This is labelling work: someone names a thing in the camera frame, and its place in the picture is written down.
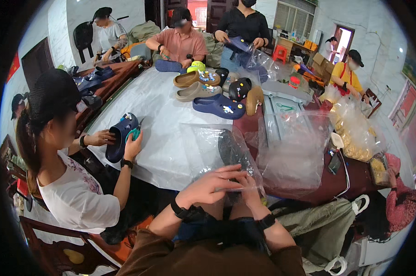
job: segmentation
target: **red flag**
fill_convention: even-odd
[[[16,72],[19,66],[20,66],[19,57],[16,52],[15,57],[13,58],[13,61],[12,61],[12,65],[10,66],[10,71],[9,71],[9,75],[7,76],[6,83],[9,82],[10,78],[13,76],[13,74]]]

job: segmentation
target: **white bag handle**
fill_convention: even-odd
[[[362,198],[364,198],[366,200],[366,203],[364,204],[363,207],[361,207],[361,209],[358,210],[357,201],[361,200]],[[355,215],[358,215],[359,213],[363,212],[367,208],[367,206],[369,206],[369,202],[370,202],[370,199],[369,199],[368,195],[361,195],[361,196],[357,197],[357,199],[355,199],[352,202],[352,210],[354,211]]]
[[[331,271],[331,269],[334,267],[336,262],[340,262],[341,263],[341,269],[340,271],[338,271],[337,273],[333,273]],[[338,256],[335,259],[333,259],[332,261],[330,261],[327,266],[324,268],[325,271],[329,272],[329,274],[331,274],[332,276],[337,276],[337,275],[341,275],[343,272],[346,271],[347,268],[347,261],[346,259],[344,259],[344,257]]]

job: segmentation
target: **black shirt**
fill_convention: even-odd
[[[258,11],[245,17],[238,8],[232,8],[223,14],[217,30],[228,30],[228,37],[241,36],[248,43],[254,42],[257,37],[267,38],[269,43],[272,41],[266,17]]]

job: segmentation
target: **pink jacket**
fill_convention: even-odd
[[[401,161],[393,154],[386,153],[387,162],[395,164],[398,170]],[[396,206],[396,200],[403,193],[410,193],[404,202]],[[389,231],[398,232],[404,229],[416,216],[416,190],[406,187],[401,177],[396,178],[396,191],[390,191],[386,199],[386,216],[389,221]]]

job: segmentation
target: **black cap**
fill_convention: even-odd
[[[17,107],[24,102],[25,98],[26,97],[22,94],[16,94],[13,97],[13,100],[12,100],[12,119],[16,118],[15,111],[17,110]]]
[[[61,69],[49,69],[35,82],[29,94],[29,117],[32,123],[45,125],[68,110],[78,112],[81,95],[72,77]]]
[[[183,27],[187,22],[191,21],[191,13],[189,9],[177,7],[172,12],[172,26],[174,28]]]
[[[113,9],[112,8],[109,8],[109,7],[100,8],[93,15],[93,20],[92,21],[94,21],[96,18],[103,19],[106,16],[109,16],[112,11],[113,11]]]
[[[361,55],[357,50],[350,50],[348,56],[351,57],[360,67],[364,67],[363,62],[361,61]]]

